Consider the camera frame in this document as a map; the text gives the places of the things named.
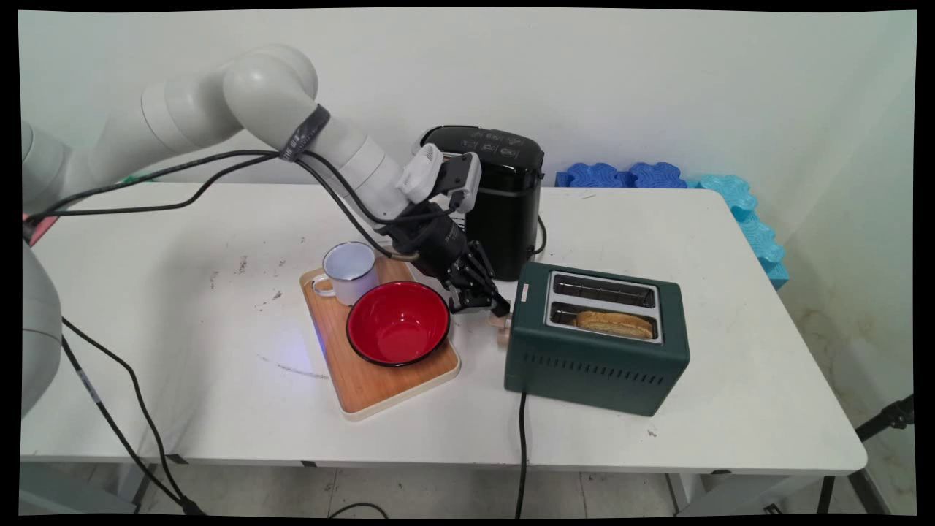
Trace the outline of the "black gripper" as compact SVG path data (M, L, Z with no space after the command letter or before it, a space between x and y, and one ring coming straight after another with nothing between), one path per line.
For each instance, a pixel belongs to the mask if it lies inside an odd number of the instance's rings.
M425 276L434 278L451 293L450 313L490 310L498 319L510 312L508 300L500 295L490 261L477 240L465 231L440 206L433 202L410 204L398 222L378 229L390 237L400 254L418 254L412 265Z

